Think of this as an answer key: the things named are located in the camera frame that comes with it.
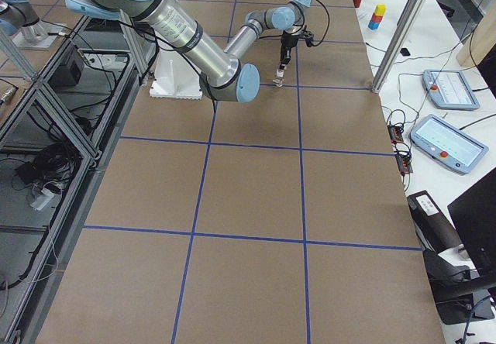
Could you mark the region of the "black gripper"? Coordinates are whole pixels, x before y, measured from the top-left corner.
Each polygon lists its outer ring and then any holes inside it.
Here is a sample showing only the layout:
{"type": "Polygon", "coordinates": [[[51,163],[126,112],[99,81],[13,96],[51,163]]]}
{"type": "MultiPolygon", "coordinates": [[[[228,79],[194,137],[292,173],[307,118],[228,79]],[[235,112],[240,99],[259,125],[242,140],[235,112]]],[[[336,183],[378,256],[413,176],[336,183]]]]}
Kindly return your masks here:
{"type": "Polygon", "coordinates": [[[300,37],[300,33],[288,33],[286,31],[283,31],[281,35],[280,62],[278,64],[279,69],[285,69],[286,66],[290,63],[291,49],[298,45],[300,37]]]}

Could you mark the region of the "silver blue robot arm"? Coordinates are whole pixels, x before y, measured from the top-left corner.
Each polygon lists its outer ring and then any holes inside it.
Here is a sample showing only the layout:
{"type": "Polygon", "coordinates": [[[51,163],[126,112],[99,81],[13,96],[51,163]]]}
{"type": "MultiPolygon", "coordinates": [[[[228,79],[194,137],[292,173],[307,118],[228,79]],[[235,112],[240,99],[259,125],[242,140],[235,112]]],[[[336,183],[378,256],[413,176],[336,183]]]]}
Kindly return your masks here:
{"type": "Polygon", "coordinates": [[[253,11],[225,49],[219,47],[201,24],[177,0],[65,0],[66,6],[92,18],[118,20],[124,12],[160,34],[172,50],[200,70],[200,88],[213,101],[250,102],[260,90],[260,73],[241,56],[263,31],[288,31],[305,21],[312,0],[290,0],[286,5],[253,11]]]}

